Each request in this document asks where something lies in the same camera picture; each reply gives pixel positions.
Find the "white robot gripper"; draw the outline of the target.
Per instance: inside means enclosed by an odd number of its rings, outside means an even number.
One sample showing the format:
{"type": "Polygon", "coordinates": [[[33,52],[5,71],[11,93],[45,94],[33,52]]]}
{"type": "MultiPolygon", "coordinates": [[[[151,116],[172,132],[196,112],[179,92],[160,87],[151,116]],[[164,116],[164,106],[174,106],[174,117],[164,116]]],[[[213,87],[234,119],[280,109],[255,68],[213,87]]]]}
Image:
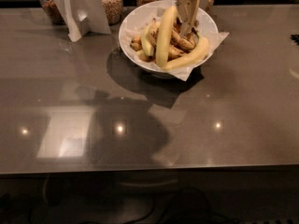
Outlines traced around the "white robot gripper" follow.
{"type": "Polygon", "coordinates": [[[176,6],[181,22],[181,36],[185,36],[192,30],[195,24],[199,4],[200,0],[177,0],[176,6]]]}

